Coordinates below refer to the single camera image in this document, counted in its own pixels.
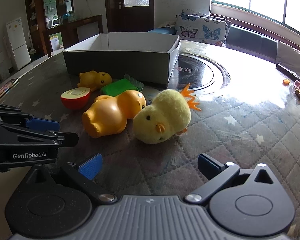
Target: wooden door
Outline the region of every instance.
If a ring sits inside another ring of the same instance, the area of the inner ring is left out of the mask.
[[[154,28],[154,0],[106,0],[109,32],[147,32]]]

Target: white refrigerator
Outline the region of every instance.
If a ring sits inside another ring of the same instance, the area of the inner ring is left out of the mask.
[[[19,70],[31,62],[22,29],[21,18],[8,22],[6,28],[9,39],[8,46],[11,50],[12,65],[15,70]]]

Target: orange beak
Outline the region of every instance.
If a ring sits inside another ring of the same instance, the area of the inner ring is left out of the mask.
[[[157,125],[155,126],[155,129],[159,133],[163,133],[165,130],[164,125],[162,123],[157,123]]]

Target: book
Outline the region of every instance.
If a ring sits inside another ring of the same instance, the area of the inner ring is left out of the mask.
[[[2,88],[0,88],[0,98],[9,93],[9,90],[19,82],[18,78],[9,80]]]

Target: window frame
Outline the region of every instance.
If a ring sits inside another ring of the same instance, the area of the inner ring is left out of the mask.
[[[299,34],[300,35],[300,32],[294,28],[292,28],[291,26],[285,24],[285,19],[286,19],[286,10],[287,10],[287,0],[284,0],[284,9],[283,9],[283,19],[282,19],[282,22],[279,22],[275,19],[272,19],[266,15],[263,15],[261,13],[258,13],[258,12],[255,12],[253,10],[250,9],[250,5],[251,5],[251,0],[249,0],[249,8],[243,8],[243,7],[240,7],[240,6],[237,6],[237,5],[233,5],[233,4],[229,4],[229,3],[225,3],[225,2],[220,2],[220,1],[216,1],[216,0],[212,0],[213,3],[217,3],[217,4],[223,4],[223,5],[227,5],[227,6],[230,6],[230,7],[233,7],[233,8],[237,8],[237,9],[240,9],[240,10],[243,10],[243,11],[247,11],[247,12],[250,12],[250,13],[253,13],[253,14],[257,14],[261,17],[264,17],[264,18],[267,18],[271,21],[274,21],[280,25],[283,25],[284,27],[294,31],[295,33]]]

